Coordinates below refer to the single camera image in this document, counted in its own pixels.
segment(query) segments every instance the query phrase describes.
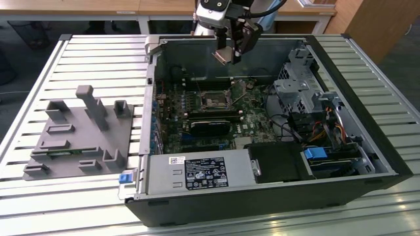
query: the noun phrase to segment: power supply label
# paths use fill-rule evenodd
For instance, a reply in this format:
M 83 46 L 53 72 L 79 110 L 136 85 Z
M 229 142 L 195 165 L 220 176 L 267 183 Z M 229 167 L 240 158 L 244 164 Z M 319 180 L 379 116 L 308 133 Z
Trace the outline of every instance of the power supply label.
M 229 186 L 224 157 L 185 160 L 184 165 L 188 190 Z

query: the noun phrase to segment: aluminum extrusion table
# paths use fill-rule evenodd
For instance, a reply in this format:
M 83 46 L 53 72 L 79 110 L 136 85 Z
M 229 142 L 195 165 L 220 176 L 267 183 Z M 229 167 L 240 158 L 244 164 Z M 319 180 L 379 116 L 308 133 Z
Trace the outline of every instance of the aluminum extrusion table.
M 317 39 L 415 176 L 345 206 L 147 228 L 119 199 L 119 175 L 21 179 L 48 116 L 48 100 L 81 106 L 77 85 L 104 105 L 135 105 L 128 168 L 137 166 L 145 85 L 144 35 L 83 35 L 60 40 L 0 145 L 0 235 L 391 235 L 420 229 L 420 115 L 351 39 Z M 333 85 L 321 74 L 331 90 Z M 120 194 L 135 192 L 133 186 Z

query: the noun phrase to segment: trash bin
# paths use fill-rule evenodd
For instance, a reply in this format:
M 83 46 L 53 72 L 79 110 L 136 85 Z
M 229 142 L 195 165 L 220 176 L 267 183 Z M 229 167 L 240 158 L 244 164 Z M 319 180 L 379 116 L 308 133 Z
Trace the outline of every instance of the trash bin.
M 3 52 L 0 51 L 0 85 L 11 82 L 16 76 L 16 71 L 13 70 Z
M 8 21 L 20 38 L 32 50 L 49 46 L 49 39 L 41 21 Z

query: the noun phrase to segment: cable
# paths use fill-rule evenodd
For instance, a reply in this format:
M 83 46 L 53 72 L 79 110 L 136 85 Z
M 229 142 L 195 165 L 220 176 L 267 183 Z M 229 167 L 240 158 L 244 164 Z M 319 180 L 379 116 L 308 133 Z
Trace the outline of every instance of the cable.
M 251 12 L 247 12 L 245 13 L 245 18 L 260 18 L 260 17 L 264 17 L 264 16 L 268 16 L 269 14 L 272 14 L 273 12 L 276 12 L 280 7 L 287 3 L 288 0 L 281 0 L 280 3 L 272 7 L 269 10 L 264 11 L 264 12 L 260 12 L 260 13 L 251 13 Z
M 0 92 L 1 94 L 9 94 L 9 93 L 29 93 L 31 91 L 13 91 L 13 92 Z
M 409 34 L 409 32 L 412 31 L 412 28 L 413 28 L 413 24 L 409 25 L 408 31 L 407 31 L 407 33 L 404 35 Z
M 323 132 L 321 133 L 319 133 L 311 140 L 309 140 L 309 143 L 311 142 L 313 142 L 315 140 L 317 140 L 317 139 L 320 139 L 320 138 L 323 138 L 324 137 L 324 135 L 325 135 L 325 130 L 323 130 Z
M 272 115 L 269 118 L 273 118 L 273 117 L 283 117 L 283 118 L 285 118 L 285 119 L 289 118 L 289 116 L 288 116 L 288 115 L 284 115 L 284 114 L 275 114 L 275 115 Z
M 316 128 L 316 125 L 320 124 L 320 123 L 321 123 L 320 121 L 315 122 L 315 125 L 313 125 L 313 127 L 312 127 L 312 136 L 315 135 L 315 128 Z
M 336 123 L 336 127 L 340 130 L 343 143 L 345 144 L 345 130 L 344 130 L 344 127 L 341 125 L 339 125 L 337 123 Z
M 273 118 L 275 116 L 281 116 L 281 114 L 275 114 L 275 115 L 272 115 L 272 116 L 268 115 L 268 110 L 267 110 L 268 95 L 269 95 L 269 92 L 271 92 L 271 90 L 273 89 L 273 87 L 275 87 L 275 85 L 267 86 L 267 95 L 265 95 L 265 100 L 264 100 L 264 109 L 265 109 L 267 118 L 271 120 L 271 122 L 273 122 L 273 124 L 275 124 L 277 127 L 281 128 L 281 131 L 285 130 L 285 131 L 293 136 L 293 138 L 296 138 L 300 142 L 304 142 L 301 136 L 300 136 L 296 132 L 293 132 L 292 130 L 289 130 L 289 129 L 287 129 L 287 128 L 284 127 L 284 125 L 285 125 L 287 123 L 284 123 L 284 124 L 281 125 L 281 124 L 279 124 L 276 121 L 273 121 L 272 118 Z

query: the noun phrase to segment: white label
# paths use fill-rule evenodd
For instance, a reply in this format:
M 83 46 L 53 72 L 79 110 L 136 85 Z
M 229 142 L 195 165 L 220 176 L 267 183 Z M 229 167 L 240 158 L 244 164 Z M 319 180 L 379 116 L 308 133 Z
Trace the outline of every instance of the white label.
M 184 164 L 185 157 L 184 156 L 172 156 L 169 157 L 169 165 L 173 164 Z
M 136 14 L 135 11 L 117 11 L 117 14 Z

